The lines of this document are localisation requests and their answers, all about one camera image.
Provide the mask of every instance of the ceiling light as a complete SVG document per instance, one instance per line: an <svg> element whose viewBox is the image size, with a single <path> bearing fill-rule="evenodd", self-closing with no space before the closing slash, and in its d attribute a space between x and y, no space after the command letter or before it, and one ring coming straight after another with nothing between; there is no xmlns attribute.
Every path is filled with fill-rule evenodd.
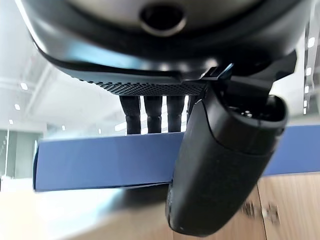
<svg viewBox="0 0 320 240"><path fill-rule="evenodd" d="M309 86L304 87L304 93L307 94L309 92Z"/></svg>
<svg viewBox="0 0 320 240"><path fill-rule="evenodd" d="M311 48L315 45L316 38L310 37L308 40L308 48Z"/></svg>
<svg viewBox="0 0 320 240"><path fill-rule="evenodd" d="M308 68L305 70L305 75L307 75L307 76L310 76L310 75L311 75L311 67L308 67Z"/></svg>
<svg viewBox="0 0 320 240"><path fill-rule="evenodd" d="M148 128L147 127L141 129L141 135L144 135L144 134L147 134L147 133L148 133Z"/></svg>
<svg viewBox="0 0 320 240"><path fill-rule="evenodd" d="M21 82L21 83L20 83L20 86L21 86L21 88L22 88L23 90L28 90L28 86L27 86L26 83Z"/></svg>
<svg viewBox="0 0 320 240"><path fill-rule="evenodd" d="M20 110L19 104L15 104L15 105L14 105L14 108L15 108L15 110L18 110L18 111L19 111L19 110Z"/></svg>
<svg viewBox="0 0 320 240"><path fill-rule="evenodd" d="M119 132L119 131L126 129L126 128L127 128L127 122L122 122L122 123L114 126L114 130L116 132Z"/></svg>

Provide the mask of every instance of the wall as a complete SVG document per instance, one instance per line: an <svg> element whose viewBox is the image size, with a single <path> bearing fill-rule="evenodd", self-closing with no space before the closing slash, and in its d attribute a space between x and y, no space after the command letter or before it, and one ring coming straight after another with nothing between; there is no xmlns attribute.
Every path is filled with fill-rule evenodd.
<svg viewBox="0 0 320 240"><path fill-rule="evenodd" d="M39 137L39 133L17 133L14 174L16 179L32 177L35 141L38 141Z"/></svg>
<svg viewBox="0 0 320 240"><path fill-rule="evenodd" d="M7 131L0 130L0 176L5 174Z"/></svg>
<svg viewBox="0 0 320 240"><path fill-rule="evenodd" d="M6 175L14 177L16 172L16 146L17 146L17 134L16 131L9 131L8 141L8 161L6 167Z"/></svg>

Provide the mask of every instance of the white ceiling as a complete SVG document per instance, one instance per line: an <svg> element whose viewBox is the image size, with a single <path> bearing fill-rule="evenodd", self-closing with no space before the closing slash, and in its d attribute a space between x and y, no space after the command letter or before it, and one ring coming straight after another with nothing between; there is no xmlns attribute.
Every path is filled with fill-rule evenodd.
<svg viewBox="0 0 320 240"><path fill-rule="evenodd" d="M34 48L13 0L0 1L0 129L50 132L55 136L113 135L124 122L119 97L71 78L47 63ZM304 89L304 36L298 44L296 73L274 84L290 114L301 115ZM22 90L20 83L29 90ZM19 104L17 111L14 104Z"/></svg>

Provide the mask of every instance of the circular hole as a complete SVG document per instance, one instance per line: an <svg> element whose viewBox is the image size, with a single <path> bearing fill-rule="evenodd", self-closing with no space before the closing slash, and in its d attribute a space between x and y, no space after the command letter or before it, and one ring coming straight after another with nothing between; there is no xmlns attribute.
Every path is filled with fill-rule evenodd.
<svg viewBox="0 0 320 240"><path fill-rule="evenodd" d="M173 5L152 5L145 7L141 14L142 28L150 34L168 37L181 31L186 20L183 11Z"/></svg>

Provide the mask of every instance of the ceiling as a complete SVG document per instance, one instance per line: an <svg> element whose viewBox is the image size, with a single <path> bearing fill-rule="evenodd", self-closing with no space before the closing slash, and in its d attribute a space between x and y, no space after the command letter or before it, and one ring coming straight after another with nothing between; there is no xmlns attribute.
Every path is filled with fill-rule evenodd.
<svg viewBox="0 0 320 240"><path fill-rule="evenodd" d="M305 110L302 116L292 119L292 124L320 123L320 1L313 1L310 21L305 28L304 92Z"/></svg>
<svg viewBox="0 0 320 240"><path fill-rule="evenodd" d="M295 73L277 81L271 91L287 101L292 118L303 115L305 45L303 34ZM125 134L115 132L115 125L125 121L118 96L48 63L33 46L13 0L0 1L0 51L0 129L42 132L53 138L97 136L99 129L104 136ZM316 54L317 48L311 51Z"/></svg>

